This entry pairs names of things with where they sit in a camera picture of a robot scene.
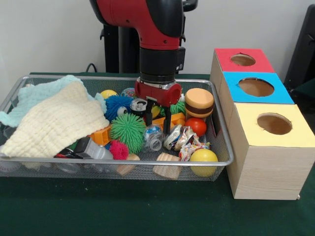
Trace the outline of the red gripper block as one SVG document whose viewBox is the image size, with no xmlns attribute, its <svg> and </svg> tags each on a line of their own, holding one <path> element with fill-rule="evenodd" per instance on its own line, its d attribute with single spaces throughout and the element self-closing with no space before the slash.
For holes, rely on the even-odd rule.
<svg viewBox="0 0 315 236">
<path fill-rule="evenodd" d="M 172 115 L 170 106 L 176 104 L 181 98 L 181 85 L 176 82 L 171 82 L 165 85 L 151 84 L 142 81 L 141 78 L 138 78 L 135 82 L 134 88 L 138 97 L 147 100 L 145 111 L 146 126 L 152 125 L 152 107 L 154 105 L 154 102 L 156 102 L 160 106 L 164 106 L 165 120 L 163 122 L 163 133 L 169 134 Z"/>
</svg>

